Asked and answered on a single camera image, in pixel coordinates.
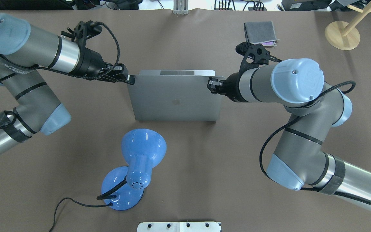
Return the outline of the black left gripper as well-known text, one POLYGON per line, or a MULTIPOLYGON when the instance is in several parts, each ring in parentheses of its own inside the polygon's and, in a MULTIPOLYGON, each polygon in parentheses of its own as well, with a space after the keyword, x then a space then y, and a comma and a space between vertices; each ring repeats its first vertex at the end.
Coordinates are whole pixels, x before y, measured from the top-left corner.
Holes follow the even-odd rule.
POLYGON ((81 54, 75 68, 75 75, 80 77, 96 77, 95 80, 106 82, 122 82, 128 85, 135 84, 134 76, 129 75, 128 68, 124 64, 119 63, 113 67, 111 63, 105 62, 99 53, 88 48, 81 49, 81 54), (108 70, 109 72, 106 76, 98 77, 108 70))

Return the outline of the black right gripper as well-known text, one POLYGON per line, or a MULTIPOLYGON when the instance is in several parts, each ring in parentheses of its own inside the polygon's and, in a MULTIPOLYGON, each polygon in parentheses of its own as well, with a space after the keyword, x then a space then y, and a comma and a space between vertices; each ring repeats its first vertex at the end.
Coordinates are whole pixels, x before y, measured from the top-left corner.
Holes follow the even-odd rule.
POLYGON ((230 75, 224 82, 218 78, 209 77, 207 87, 209 88, 211 94, 220 94, 227 96, 233 102, 249 102, 247 101, 241 92, 240 80, 241 74, 238 72, 230 75))

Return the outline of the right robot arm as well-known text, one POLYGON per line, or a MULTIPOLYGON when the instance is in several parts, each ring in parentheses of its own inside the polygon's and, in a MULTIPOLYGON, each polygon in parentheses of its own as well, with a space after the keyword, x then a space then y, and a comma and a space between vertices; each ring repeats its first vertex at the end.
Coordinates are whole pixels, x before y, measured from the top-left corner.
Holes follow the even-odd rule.
POLYGON ((352 113, 352 102, 341 86, 324 80, 317 62, 308 58, 277 60, 259 66, 242 61, 239 72, 226 80, 210 77, 207 88, 234 102, 279 103, 291 114, 278 128, 280 140, 262 172, 281 186, 294 191, 313 191, 341 197, 371 211, 371 173, 341 158, 323 152, 329 130, 342 125, 352 113))

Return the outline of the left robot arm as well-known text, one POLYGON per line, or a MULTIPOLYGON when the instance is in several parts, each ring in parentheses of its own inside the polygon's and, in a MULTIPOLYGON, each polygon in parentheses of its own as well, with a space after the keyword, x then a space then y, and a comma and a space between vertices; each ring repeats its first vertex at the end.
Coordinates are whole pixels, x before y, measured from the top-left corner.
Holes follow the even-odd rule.
POLYGON ((103 22, 79 22, 60 35, 31 25, 24 19, 0 13, 0 85, 9 90, 18 106, 0 112, 0 154, 42 132, 50 135, 71 121, 38 70, 75 78, 134 85, 134 76, 118 61, 105 62, 86 47, 99 35, 103 22))

